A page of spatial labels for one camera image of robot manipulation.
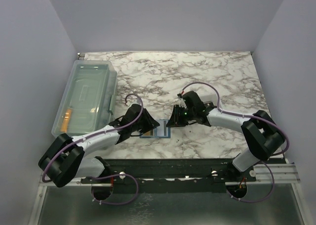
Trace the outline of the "gold credit card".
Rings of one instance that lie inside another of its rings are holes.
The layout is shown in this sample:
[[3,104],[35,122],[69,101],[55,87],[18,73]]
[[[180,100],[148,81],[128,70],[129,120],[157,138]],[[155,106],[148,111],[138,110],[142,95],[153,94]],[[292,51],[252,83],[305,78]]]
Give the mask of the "gold credit card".
[[143,134],[143,136],[153,136],[153,135],[154,135],[154,130],[150,130]]

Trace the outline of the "white magnetic stripe card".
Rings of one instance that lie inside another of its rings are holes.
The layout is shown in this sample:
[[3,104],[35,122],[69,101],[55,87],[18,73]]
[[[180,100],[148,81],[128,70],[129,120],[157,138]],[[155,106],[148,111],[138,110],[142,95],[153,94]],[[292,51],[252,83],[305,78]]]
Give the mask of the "white magnetic stripe card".
[[167,138],[168,137],[168,129],[166,127],[166,120],[158,120],[159,126],[157,127],[157,137]]

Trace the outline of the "teal leather card holder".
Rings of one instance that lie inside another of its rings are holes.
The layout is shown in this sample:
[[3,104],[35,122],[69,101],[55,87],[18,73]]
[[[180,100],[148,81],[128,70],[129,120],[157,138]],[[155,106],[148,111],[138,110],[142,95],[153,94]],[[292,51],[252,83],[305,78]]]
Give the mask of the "teal leather card holder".
[[171,130],[167,127],[168,120],[158,120],[159,126],[145,134],[140,138],[171,138]]

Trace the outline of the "clear acrylic card box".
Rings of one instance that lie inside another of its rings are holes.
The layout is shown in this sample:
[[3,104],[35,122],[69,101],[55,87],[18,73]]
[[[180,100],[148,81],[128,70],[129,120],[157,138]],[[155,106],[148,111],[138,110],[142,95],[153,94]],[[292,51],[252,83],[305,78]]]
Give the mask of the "clear acrylic card box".
[[201,94],[199,97],[204,104],[212,103],[213,105],[217,105],[216,94]]

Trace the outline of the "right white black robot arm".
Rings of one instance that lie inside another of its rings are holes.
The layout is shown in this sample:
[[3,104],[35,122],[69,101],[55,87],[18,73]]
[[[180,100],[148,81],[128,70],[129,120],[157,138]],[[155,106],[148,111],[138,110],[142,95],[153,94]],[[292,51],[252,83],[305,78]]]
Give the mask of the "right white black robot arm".
[[215,95],[199,96],[189,91],[178,94],[178,97],[180,103],[173,106],[167,127],[178,128],[197,123],[243,134],[248,148],[235,157],[227,169],[228,178],[232,181],[239,181],[245,176],[245,171],[259,161],[268,160],[285,142],[285,136],[263,110],[246,117],[240,113],[222,113],[216,105]]

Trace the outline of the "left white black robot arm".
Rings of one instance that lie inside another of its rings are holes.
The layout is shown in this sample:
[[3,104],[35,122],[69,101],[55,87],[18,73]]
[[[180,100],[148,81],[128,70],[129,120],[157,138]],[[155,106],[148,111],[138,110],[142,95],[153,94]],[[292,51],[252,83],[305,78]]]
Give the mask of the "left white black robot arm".
[[85,135],[59,135],[38,162],[42,181],[63,187],[74,178],[85,177],[81,165],[85,156],[129,139],[133,132],[147,133],[160,124],[139,104],[132,104],[125,115],[105,127]]

